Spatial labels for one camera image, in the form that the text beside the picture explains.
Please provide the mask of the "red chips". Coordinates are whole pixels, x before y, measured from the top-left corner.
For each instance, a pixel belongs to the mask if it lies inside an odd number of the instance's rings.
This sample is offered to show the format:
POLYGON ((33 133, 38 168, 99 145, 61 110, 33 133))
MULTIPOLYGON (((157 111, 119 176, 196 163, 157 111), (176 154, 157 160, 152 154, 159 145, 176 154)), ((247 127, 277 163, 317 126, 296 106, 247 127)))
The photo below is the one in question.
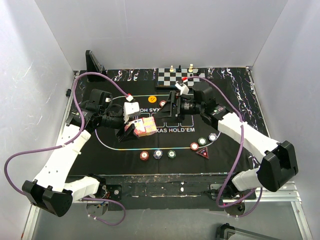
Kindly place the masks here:
POLYGON ((199 149, 199 145, 196 143, 196 142, 192 142, 190 144, 190 148, 193 150, 193 151, 196 151, 199 149))
POLYGON ((163 107, 165 104, 166 104, 166 101, 165 101, 165 100, 162 100, 162 101, 160 101, 159 106, 160 106, 160 107, 163 107))

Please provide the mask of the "yellow big blind button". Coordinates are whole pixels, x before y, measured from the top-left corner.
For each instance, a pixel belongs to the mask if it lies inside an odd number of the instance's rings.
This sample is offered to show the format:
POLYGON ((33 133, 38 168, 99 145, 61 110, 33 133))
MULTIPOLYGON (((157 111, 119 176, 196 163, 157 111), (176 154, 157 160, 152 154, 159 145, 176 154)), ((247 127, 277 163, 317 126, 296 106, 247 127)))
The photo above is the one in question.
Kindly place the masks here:
POLYGON ((149 103, 155 103, 157 101, 157 97, 154 95, 151 95, 148 97, 148 102, 149 103))

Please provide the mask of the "red-backed playing card deck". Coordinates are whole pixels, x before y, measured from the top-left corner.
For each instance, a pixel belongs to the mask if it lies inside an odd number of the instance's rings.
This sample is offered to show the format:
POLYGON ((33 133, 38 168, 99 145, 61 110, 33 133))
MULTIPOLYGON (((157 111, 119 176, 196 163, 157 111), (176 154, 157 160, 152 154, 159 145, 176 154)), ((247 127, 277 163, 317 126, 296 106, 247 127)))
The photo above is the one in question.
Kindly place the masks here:
POLYGON ((153 135, 157 132, 157 126, 154 117, 143 117, 143 123, 146 129, 146 133, 137 135, 138 137, 145 137, 153 135))

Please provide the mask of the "red poker chip stack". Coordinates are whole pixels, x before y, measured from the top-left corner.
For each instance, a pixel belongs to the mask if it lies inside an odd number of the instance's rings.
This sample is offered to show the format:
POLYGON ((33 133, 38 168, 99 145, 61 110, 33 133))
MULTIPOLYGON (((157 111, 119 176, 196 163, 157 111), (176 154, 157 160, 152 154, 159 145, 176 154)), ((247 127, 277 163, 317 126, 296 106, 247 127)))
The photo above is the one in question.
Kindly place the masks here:
POLYGON ((142 151, 140 153, 140 159, 142 161, 147 161, 149 159, 149 153, 147 151, 142 151))

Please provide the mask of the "blue poker chip stack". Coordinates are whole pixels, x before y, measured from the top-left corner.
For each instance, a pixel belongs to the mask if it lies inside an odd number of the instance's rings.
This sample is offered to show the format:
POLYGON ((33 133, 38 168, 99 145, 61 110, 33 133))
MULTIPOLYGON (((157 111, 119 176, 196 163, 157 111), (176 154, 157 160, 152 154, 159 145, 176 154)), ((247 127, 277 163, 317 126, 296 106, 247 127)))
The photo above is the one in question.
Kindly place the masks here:
POLYGON ((163 151, 161 149, 157 149, 153 153, 153 157, 157 160, 161 159, 163 156, 163 151))

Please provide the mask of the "green chips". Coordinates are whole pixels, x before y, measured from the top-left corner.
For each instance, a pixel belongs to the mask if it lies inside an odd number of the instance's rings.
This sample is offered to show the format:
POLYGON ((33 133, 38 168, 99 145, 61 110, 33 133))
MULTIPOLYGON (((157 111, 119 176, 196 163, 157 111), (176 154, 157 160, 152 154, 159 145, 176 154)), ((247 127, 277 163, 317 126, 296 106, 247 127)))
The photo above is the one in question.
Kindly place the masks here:
POLYGON ((204 137, 200 137, 198 139, 198 144, 201 145, 201 146, 204 146, 204 145, 207 144, 207 140, 204 137))

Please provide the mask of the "green poker chip stack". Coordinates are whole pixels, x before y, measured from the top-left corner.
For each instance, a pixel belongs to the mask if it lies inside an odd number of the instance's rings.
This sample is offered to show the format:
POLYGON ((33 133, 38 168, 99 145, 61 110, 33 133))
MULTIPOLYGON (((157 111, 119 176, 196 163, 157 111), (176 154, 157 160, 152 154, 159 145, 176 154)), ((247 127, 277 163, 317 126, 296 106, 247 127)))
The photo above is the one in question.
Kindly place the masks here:
POLYGON ((171 149, 168 151, 167 156, 171 159, 174 159, 176 157, 176 152, 171 149))

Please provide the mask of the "black triangular all-in marker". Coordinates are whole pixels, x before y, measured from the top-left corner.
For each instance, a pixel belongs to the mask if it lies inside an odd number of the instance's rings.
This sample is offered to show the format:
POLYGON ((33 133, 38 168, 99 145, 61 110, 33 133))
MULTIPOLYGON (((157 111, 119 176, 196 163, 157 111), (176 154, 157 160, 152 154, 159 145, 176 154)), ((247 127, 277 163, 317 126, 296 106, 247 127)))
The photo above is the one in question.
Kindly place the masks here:
POLYGON ((207 147, 204 147, 202 149, 199 149, 197 152, 196 152, 197 155, 203 157, 203 158, 206 158, 206 159, 209 159, 209 151, 208 151, 208 148, 207 147))

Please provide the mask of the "red playing card box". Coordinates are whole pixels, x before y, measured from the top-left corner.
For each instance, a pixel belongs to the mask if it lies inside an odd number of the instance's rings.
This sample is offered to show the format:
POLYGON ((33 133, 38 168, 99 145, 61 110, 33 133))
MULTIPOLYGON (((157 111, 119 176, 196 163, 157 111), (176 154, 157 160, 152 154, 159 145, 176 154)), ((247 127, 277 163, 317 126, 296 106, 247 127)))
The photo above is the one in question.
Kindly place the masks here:
POLYGON ((146 128, 145 128, 144 121, 142 118, 129 121, 125 125, 124 130, 127 131, 130 127, 133 127, 134 133, 137 135, 141 135, 141 134, 146 133, 146 128))

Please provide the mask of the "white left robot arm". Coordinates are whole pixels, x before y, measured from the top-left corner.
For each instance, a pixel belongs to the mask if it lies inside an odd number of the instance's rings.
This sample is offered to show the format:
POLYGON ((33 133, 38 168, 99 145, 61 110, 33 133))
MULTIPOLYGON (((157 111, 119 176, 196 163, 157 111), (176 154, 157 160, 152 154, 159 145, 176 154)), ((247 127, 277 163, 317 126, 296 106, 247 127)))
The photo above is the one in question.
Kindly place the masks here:
POLYGON ((88 174, 67 183, 67 176, 81 149, 99 127, 114 129, 119 142, 154 134, 156 119, 140 114, 139 103, 131 95, 123 105, 116 105, 110 92, 93 89, 89 99, 67 120, 61 136, 67 142, 54 149, 32 181, 24 182, 22 192, 34 206, 58 217, 64 216, 73 202, 87 196, 105 200, 109 193, 105 178, 88 174))

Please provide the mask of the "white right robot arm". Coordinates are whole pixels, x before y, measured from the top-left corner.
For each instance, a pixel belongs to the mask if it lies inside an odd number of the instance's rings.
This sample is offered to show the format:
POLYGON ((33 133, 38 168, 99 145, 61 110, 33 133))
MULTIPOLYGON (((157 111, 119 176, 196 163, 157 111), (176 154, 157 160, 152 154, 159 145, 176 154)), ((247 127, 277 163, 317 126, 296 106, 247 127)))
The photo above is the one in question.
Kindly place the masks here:
POLYGON ((176 82, 177 113, 181 120, 185 115, 199 114, 202 120, 215 130, 238 142, 259 162, 259 167, 241 171, 228 179, 227 195, 237 199, 246 190, 265 188, 276 192, 299 172, 295 148, 285 140, 274 140, 245 122, 241 114, 229 103, 216 102, 213 89, 216 86, 204 79, 193 85, 193 97, 187 96, 187 78, 176 82))

